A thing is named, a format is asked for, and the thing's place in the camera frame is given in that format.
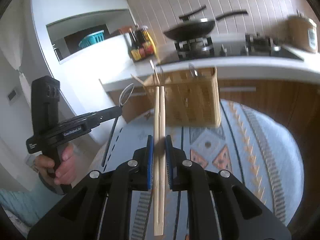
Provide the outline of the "light blue sleeve forearm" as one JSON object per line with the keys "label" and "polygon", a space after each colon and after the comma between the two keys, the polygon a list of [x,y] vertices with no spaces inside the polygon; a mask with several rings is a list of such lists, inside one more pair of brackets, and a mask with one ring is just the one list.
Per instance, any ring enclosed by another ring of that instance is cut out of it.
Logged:
{"label": "light blue sleeve forearm", "polygon": [[63,198],[38,180],[28,192],[1,189],[1,205],[25,225],[34,226],[55,204]]}

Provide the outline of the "person left hand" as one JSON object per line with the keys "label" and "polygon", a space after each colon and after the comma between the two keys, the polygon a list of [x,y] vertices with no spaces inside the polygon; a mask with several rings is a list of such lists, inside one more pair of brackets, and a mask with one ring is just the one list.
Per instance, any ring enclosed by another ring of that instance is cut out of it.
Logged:
{"label": "person left hand", "polygon": [[73,145],[68,144],[61,155],[61,164],[55,171],[55,177],[48,175],[48,170],[54,168],[54,161],[45,155],[38,155],[35,159],[35,166],[40,175],[50,186],[69,185],[76,179],[76,164],[73,152]]}

